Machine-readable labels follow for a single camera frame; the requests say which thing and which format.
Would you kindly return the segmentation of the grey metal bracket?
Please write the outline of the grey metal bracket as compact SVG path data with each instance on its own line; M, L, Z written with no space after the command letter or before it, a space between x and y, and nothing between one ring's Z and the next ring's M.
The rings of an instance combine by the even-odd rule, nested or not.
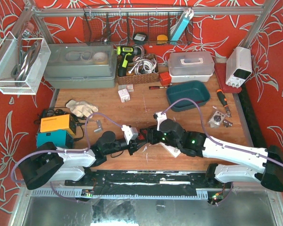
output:
M97 125L97 128L94 130L95 133L99 133L99 132L103 131L102 124L101 124L100 120L96 120L96 125Z

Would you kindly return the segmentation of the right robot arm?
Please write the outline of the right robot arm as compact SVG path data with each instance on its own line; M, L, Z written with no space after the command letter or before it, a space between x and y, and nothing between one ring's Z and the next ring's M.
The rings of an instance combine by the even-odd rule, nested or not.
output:
M275 145L255 148L219 140L205 133L186 131L166 119L159 125L140 130L150 144L163 143L189 157L214 158L231 165L213 163L208 166L207 178L221 183L258 182L266 189L283 192L283 153Z

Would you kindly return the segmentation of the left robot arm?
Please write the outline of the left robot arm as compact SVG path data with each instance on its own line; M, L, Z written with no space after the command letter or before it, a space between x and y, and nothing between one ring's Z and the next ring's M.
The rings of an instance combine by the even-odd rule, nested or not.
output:
M52 142L47 142L39 150L49 148L52 152L36 151L18 167L29 190L40 188L52 181L78 181L84 177L87 168L101 165L109 154L128 150L132 155L147 143L145 137L146 135L139 133L127 142L125 138L116 139L114 132L106 131L86 152L79 149L67 149L63 152Z

